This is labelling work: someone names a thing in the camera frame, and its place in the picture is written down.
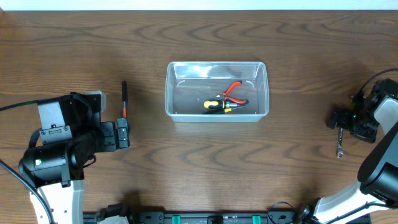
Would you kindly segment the silver wrench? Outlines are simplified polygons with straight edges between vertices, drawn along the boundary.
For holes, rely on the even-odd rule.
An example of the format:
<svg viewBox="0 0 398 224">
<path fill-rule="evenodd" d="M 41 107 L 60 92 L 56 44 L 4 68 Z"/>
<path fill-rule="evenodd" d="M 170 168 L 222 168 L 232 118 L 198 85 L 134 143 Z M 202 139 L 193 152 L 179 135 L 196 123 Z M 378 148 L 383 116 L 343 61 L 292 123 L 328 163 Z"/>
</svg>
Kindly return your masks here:
<svg viewBox="0 0 398 224">
<path fill-rule="evenodd" d="M 338 132 L 338 144 L 337 144 L 336 156 L 339 159 L 341 159 L 344 156 L 344 153 L 343 153 L 343 129 L 342 128 L 340 128 L 339 132 Z"/>
</svg>

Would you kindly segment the small claw hammer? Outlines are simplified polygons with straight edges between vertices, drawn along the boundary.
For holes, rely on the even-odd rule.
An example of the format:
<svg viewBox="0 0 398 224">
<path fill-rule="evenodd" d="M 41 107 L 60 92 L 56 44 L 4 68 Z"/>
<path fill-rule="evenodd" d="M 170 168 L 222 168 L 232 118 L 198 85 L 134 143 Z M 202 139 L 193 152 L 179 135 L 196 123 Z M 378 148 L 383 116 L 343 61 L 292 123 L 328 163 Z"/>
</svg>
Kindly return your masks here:
<svg viewBox="0 0 398 224">
<path fill-rule="evenodd" d="M 127 82 L 122 81 L 122 103 L 123 103 L 123 117 L 127 118 Z"/>
</svg>

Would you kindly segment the slim black yellow screwdriver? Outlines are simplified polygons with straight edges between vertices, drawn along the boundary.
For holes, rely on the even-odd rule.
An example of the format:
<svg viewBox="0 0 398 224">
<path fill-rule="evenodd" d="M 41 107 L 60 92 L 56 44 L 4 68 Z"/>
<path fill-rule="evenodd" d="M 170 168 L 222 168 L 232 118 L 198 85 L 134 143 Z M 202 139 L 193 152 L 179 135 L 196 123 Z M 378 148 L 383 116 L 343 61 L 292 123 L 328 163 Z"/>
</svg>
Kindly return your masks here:
<svg viewBox="0 0 398 224">
<path fill-rule="evenodd" d="M 209 111 L 205 112 L 204 114 L 226 114 L 226 113 L 231 112 L 232 110 L 240 109 L 243 107 L 244 107 L 244 105 L 237 106 L 234 108 L 223 108 L 223 109 L 217 109 L 217 110 L 209 110 Z"/>
</svg>

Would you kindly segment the stubby yellow black screwdriver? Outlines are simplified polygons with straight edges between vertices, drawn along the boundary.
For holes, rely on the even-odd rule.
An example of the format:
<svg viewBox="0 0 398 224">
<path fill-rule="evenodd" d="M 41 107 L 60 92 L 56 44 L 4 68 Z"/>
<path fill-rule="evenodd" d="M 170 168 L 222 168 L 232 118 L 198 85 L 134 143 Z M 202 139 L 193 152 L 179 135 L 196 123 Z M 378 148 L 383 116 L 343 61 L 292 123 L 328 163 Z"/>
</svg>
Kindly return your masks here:
<svg viewBox="0 0 398 224">
<path fill-rule="evenodd" d="M 237 108 L 239 104 L 223 100 L 217 100 L 217 101 L 206 100 L 203 106 L 206 109 L 219 110 L 219 109 Z"/>
</svg>

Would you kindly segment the red handled pliers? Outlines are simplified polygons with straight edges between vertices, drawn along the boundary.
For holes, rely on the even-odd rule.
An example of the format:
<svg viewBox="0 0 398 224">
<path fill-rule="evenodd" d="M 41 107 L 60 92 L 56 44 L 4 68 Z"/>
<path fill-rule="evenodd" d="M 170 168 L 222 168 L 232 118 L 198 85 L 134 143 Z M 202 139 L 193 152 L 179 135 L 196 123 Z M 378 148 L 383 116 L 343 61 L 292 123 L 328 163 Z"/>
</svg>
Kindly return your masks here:
<svg viewBox="0 0 398 224">
<path fill-rule="evenodd" d="M 243 82 L 241 80 L 238 80 L 230 84 L 230 86 L 221 94 L 221 98 L 224 101 L 230 101 L 240 105 L 247 104 L 249 101 L 247 99 L 238 98 L 238 94 L 235 91 L 235 89 L 237 89 L 238 86 L 241 86 L 242 83 Z"/>
</svg>

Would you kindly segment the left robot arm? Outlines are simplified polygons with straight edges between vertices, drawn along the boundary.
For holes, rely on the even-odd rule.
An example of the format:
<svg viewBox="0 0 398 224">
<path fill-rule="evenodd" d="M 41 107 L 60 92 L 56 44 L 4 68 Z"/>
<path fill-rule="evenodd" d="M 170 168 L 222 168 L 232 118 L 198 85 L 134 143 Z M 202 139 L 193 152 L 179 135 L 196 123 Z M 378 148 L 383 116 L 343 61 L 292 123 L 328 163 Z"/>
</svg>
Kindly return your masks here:
<svg viewBox="0 0 398 224">
<path fill-rule="evenodd" d="M 122 205 L 83 212 L 84 169 L 96 154 L 127 149 L 129 123 L 101 121 L 106 109 L 102 91 L 70 93 L 37 103 L 42 127 L 31 136 L 19 162 L 21 176 L 39 194 L 30 197 L 39 223 L 131 223 Z"/>
</svg>

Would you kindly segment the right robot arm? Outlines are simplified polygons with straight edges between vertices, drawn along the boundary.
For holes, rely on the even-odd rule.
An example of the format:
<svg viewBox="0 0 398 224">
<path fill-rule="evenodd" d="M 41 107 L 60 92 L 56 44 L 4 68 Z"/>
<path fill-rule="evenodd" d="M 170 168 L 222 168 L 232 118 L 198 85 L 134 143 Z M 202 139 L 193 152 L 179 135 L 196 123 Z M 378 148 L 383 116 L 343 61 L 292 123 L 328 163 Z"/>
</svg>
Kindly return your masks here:
<svg viewBox="0 0 398 224">
<path fill-rule="evenodd" d="M 397 82 L 378 80 L 370 94 L 360 91 L 353 109 L 335 110 L 329 127 L 345 129 L 374 143 L 384 137 L 361 164 L 356 181 L 342 191 L 320 198 L 305 223 L 349 223 L 372 212 L 397 208 Z"/>
</svg>

